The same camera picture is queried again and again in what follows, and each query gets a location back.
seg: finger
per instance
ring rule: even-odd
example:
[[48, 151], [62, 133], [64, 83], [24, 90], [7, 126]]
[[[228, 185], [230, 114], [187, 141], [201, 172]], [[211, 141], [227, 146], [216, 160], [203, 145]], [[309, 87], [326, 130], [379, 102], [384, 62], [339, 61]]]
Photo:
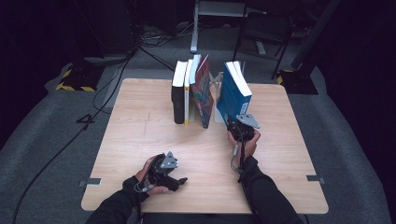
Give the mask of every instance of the finger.
[[145, 170], [147, 170], [149, 168], [149, 165], [152, 163], [152, 161], [154, 161], [155, 156], [149, 158], [148, 160], [146, 160], [145, 165], [143, 166], [143, 168]]
[[233, 138], [233, 134], [231, 132], [227, 132], [227, 134], [228, 134], [228, 140], [231, 142], [231, 144], [233, 144], [233, 146], [238, 144], [238, 142], [235, 141], [235, 139]]
[[262, 136], [262, 135], [259, 133], [259, 131], [254, 130], [254, 135], [253, 135], [253, 138], [251, 140], [254, 141], [254, 142], [257, 142], [257, 141], [259, 141], [260, 136]]
[[154, 187], [153, 189], [149, 190], [148, 191], [148, 195], [151, 195], [151, 194], [162, 194], [162, 193], [166, 193], [168, 191], [169, 191], [169, 188], [167, 188], [167, 187], [157, 186], [157, 187]]

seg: black book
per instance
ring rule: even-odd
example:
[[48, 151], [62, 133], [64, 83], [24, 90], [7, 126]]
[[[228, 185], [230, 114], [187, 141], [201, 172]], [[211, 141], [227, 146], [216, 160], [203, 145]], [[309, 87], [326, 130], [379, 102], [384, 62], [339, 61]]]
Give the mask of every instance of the black book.
[[187, 63], [188, 62], [177, 61], [172, 80], [171, 94], [176, 124], [184, 123], [184, 76], [186, 75]]

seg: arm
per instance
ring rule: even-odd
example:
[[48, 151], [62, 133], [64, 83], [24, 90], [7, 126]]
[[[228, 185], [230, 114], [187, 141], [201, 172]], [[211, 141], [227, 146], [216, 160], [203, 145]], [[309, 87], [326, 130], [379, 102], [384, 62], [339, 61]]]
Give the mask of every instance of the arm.
[[303, 223], [288, 199], [277, 189], [268, 175], [262, 173], [253, 157], [244, 161], [244, 172], [240, 181], [246, 196], [255, 209], [261, 223]]
[[[126, 223], [132, 214], [132, 208], [139, 203], [138, 194], [134, 185], [138, 180], [135, 176], [126, 179], [122, 189], [102, 201], [99, 207], [88, 218], [87, 223]], [[141, 193], [142, 202], [149, 195]]]
[[134, 186], [143, 179], [154, 158], [155, 157], [151, 157], [148, 159], [142, 170], [137, 172], [137, 174], [131, 178], [126, 179], [122, 183], [121, 190], [115, 192], [113, 195], [102, 201], [99, 207], [88, 218], [86, 223], [126, 223], [129, 216], [132, 214], [132, 208], [134, 206], [145, 201], [151, 194], [167, 192], [168, 188], [164, 186], [155, 186], [153, 189], [142, 193], [134, 190]]

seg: person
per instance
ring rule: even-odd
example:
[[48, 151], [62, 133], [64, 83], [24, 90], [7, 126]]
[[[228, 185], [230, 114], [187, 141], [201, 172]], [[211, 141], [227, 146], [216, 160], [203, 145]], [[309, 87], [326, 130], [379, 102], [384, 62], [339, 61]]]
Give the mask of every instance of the person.
[[[277, 189], [275, 182], [265, 175], [257, 165], [258, 162], [254, 159], [253, 154], [257, 147], [257, 141], [261, 134], [255, 130], [254, 136], [251, 140], [245, 144], [245, 157], [243, 160], [243, 172], [240, 173], [239, 182], [244, 186], [245, 195], [251, 208], [256, 213], [256, 219], [249, 216], [245, 221], [241, 223], [285, 223], [285, 224], [301, 224], [303, 223], [294, 208], [291, 206], [288, 199]], [[228, 132], [228, 139], [233, 147], [238, 145], [238, 151], [236, 153], [236, 166], [239, 166], [241, 158], [241, 143], [233, 139], [233, 135]], [[91, 223], [127, 223], [129, 217], [132, 214], [133, 207], [141, 202], [145, 201], [150, 195], [159, 193], [166, 193], [169, 189], [164, 186], [154, 186], [152, 189], [138, 193], [134, 189], [134, 186], [142, 181], [150, 163], [154, 157], [151, 157], [146, 161], [143, 168], [137, 172], [136, 175], [126, 179], [122, 183], [122, 189], [105, 199], [99, 207], [92, 212], [87, 220], [88, 224]], [[161, 223], [166, 223], [166, 214], [160, 214]], [[189, 223], [210, 223], [206, 218], [213, 218], [212, 215], [190, 215], [181, 218], [192, 218]], [[223, 220], [229, 220], [229, 223], [235, 223], [237, 218], [225, 218]]]

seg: hand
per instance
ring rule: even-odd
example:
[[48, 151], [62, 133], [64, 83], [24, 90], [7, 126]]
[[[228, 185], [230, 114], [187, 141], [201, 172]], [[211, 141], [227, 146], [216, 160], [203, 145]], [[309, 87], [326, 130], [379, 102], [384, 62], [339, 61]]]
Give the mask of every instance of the hand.
[[[155, 156], [151, 157], [150, 159], [148, 159], [145, 163], [145, 165], [143, 166], [143, 169], [141, 169], [139, 172], [137, 172], [137, 174], [135, 175], [135, 177], [137, 178], [138, 181], [142, 181], [146, 171], [149, 168], [149, 165], [151, 164], [151, 162], [155, 159]], [[150, 189], [147, 191], [148, 195], [151, 194], [160, 194], [160, 193], [166, 193], [168, 192], [169, 189], [167, 187], [164, 186], [154, 186], [154, 188]]]
[[[251, 140], [247, 141], [245, 144], [245, 158], [244, 158], [244, 160], [249, 156], [253, 156], [254, 152], [256, 151], [257, 141], [259, 141], [260, 136], [261, 136], [261, 134], [259, 133], [259, 131], [254, 130], [253, 138]], [[239, 166], [239, 162], [241, 160], [242, 143], [237, 142], [235, 139], [233, 139], [233, 134], [231, 132], [228, 132], [228, 140], [230, 141], [233, 148], [235, 147], [235, 145], [238, 145], [238, 152], [236, 153], [235, 164], [237, 166]]]

